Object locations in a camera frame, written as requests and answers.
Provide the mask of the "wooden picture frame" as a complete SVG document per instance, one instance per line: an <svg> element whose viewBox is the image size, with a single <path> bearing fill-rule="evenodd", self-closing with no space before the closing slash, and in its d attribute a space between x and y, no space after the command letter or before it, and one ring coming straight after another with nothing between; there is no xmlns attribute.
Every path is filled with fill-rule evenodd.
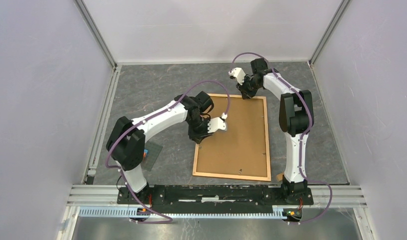
<svg viewBox="0 0 407 240"><path fill-rule="evenodd" d="M195 147L193 176L269 182L272 179L267 99L210 94L219 116L230 102L227 130Z"/></svg>

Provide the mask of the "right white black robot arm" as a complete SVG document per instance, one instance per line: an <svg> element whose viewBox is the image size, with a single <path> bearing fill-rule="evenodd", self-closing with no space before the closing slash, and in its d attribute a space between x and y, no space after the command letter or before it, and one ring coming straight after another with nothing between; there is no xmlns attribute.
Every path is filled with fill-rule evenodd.
<svg viewBox="0 0 407 240"><path fill-rule="evenodd" d="M252 74L246 74L240 67L232 68L228 74L236 80L243 99L253 98L260 89L270 91L279 99L278 122L286 139L280 198L286 204L293 204L308 191L305 157L308 135L314 125L312 93L287 82L264 58L256 58L250 64Z"/></svg>

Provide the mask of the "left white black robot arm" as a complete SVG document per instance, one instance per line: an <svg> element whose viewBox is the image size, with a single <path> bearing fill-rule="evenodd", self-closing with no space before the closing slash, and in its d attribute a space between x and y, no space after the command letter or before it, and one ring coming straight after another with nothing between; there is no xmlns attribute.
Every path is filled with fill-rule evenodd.
<svg viewBox="0 0 407 240"><path fill-rule="evenodd" d="M127 184L129 197L137 204L149 197L141 163L145 144L165 129L186 122L188 137L196 144L212 135L209 132L210 115L214 108L211 97L201 91L196 96L178 95L167 106L141 118L130 120L120 117L106 143L109 156L115 160L115 168Z"/></svg>

